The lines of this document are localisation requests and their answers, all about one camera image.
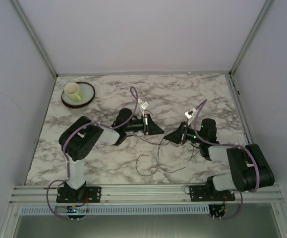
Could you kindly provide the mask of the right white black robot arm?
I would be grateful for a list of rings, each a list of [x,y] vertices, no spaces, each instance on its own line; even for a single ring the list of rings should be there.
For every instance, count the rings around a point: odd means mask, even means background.
[[[194,131],[182,122],[165,139],[175,144],[186,142],[198,144],[200,154],[208,161],[227,162],[229,173],[209,177],[206,181],[208,192],[238,190],[240,192],[255,188],[273,186],[274,174],[257,144],[248,144],[244,148],[221,146],[216,137],[216,121],[203,119],[200,130]]]

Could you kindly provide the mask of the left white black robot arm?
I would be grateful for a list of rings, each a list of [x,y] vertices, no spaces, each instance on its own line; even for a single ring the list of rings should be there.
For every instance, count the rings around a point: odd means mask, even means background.
[[[80,117],[69,127],[58,141],[69,162],[68,181],[64,182],[66,193],[77,199],[85,193],[84,159],[98,141],[119,146],[127,138],[128,132],[158,135],[163,134],[164,130],[153,122],[150,114],[138,118],[128,108],[119,111],[111,128],[96,125],[86,116]]]

